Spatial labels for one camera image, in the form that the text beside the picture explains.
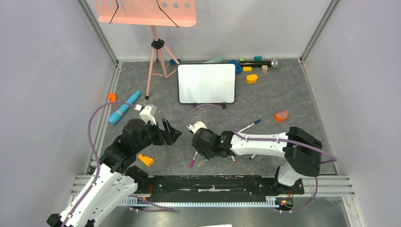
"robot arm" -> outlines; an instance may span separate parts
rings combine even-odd
[[[316,148],[322,148],[322,143],[297,127],[290,127],[288,132],[272,135],[249,135],[238,133],[245,138],[261,140],[244,140],[232,131],[224,131],[220,135],[207,129],[202,122],[190,125],[194,133],[192,146],[206,159],[215,156],[228,157],[247,154],[269,155],[285,158],[287,163],[280,166],[276,173],[277,183],[284,187],[292,187],[298,179],[304,176],[319,176],[321,154],[302,146],[280,142],[278,139],[295,140]],[[263,139],[275,138],[275,141]]]
[[[92,183],[95,175],[85,185],[71,205],[60,214],[52,214],[47,224],[60,227],[68,218],[66,227],[99,226],[107,215],[127,196],[141,187],[148,174],[136,166],[130,167],[136,161],[136,155],[150,145],[172,145],[182,134],[175,130],[166,119],[162,119],[164,130],[159,129],[153,117],[156,107],[137,105],[141,111],[141,119],[131,119],[112,145],[106,148],[100,157],[100,172],[96,183]],[[73,215],[69,215],[72,207],[80,201]]]

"gray floor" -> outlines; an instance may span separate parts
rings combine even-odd
[[[295,207],[309,198],[295,198]],[[135,213],[117,207],[102,227],[200,227],[232,224],[233,227],[349,227],[341,198],[316,198],[307,209],[279,214],[272,208],[176,208],[173,212]]]
[[[166,65],[168,72],[176,68],[176,65],[169,63]],[[142,155],[153,158],[155,162],[151,167],[147,167],[137,160],[135,164],[139,168],[150,175],[274,175],[276,168],[285,163],[285,160],[277,157],[260,155],[252,161],[249,160],[249,156],[237,157],[236,164],[230,158],[216,157],[206,162],[198,156],[193,168],[188,168],[195,149],[191,146],[192,135],[185,125],[193,106],[182,105],[178,102],[177,74],[168,79],[153,76],[150,99],[145,100],[148,69],[149,62],[124,63],[117,84],[117,100],[126,101],[133,93],[140,90],[142,95],[136,104],[156,105],[156,120],[161,121],[162,118],[167,118],[174,128],[183,132],[183,135],[172,146],[150,146],[143,150]],[[154,72],[162,72],[160,63],[156,62]],[[227,111],[232,116],[234,127],[239,130],[259,118],[262,120],[259,124],[244,132],[274,134],[288,131],[290,126],[297,126],[322,141],[323,148],[327,150],[327,142],[324,139],[322,127],[298,60],[279,60],[278,69],[269,69],[266,75],[262,75],[260,69],[254,68],[252,74],[254,73],[259,75],[259,79],[252,85],[245,83],[245,77],[250,73],[243,72],[236,76],[236,101],[227,105]],[[115,105],[112,111],[117,109],[118,106]],[[287,120],[276,122],[273,118],[274,114],[285,110],[289,111]],[[130,109],[116,125],[108,125],[103,149],[122,133],[122,128],[132,118],[139,118],[139,114]],[[191,122],[196,121],[203,121],[209,129],[217,134],[229,130],[225,116],[214,108],[203,108],[196,112]],[[334,173],[335,169],[332,164],[324,165],[321,168],[321,174]]]

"white dry-erase board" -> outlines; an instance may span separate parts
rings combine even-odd
[[[181,104],[235,101],[234,64],[180,64],[177,67]]]

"tripod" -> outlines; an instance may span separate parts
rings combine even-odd
[[[150,57],[150,66],[149,66],[149,74],[148,74],[148,86],[146,88],[146,96],[145,96],[146,100],[149,99],[150,80],[152,79],[152,76],[162,76],[164,78],[169,78],[173,73],[175,73],[177,71],[177,69],[175,69],[172,72],[170,72],[170,74],[167,74],[166,63],[164,62],[163,52],[162,52],[161,48],[164,48],[167,51],[167,53],[173,58],[173,60],[175,61],[175,63],[177,65],[180,64],[179,61],[171,53],[171,51],[164,44],[164,41],[159,39],[159,37],[157,36],[156,27],[154,25],[151,25],[150,28],[152,29],[152,33],[153,33],[153,42],[152,42],[152,56]],[[160,57],[160,60],[161,60],[160,63],[162,64],[163,74],[152,72],[153,60],[155,59],[155,55],[156,55],[156,61],[159,61],[159,57]]]

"gray wall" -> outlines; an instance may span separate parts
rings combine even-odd
[[[87,1],[98,15],[95,2],[102,0]],[[330,0],[196,0],[197,23],[194,26],[158,26],[157,31],[173,54],[181,59],[298,57],[329,3]],[[171,9],[168,5],[165,12],[174,20]],[[100,26],[117,58],[150,59],[152,32],[149,26],[113,23]]]
[[[329,143],[368,227],[401,225],[400,9],[399,0],[340,1],[306,61]]]
[[[0,226],[43,227],[84,171],[113,65],[74,0],[2,0],[0,31]]]

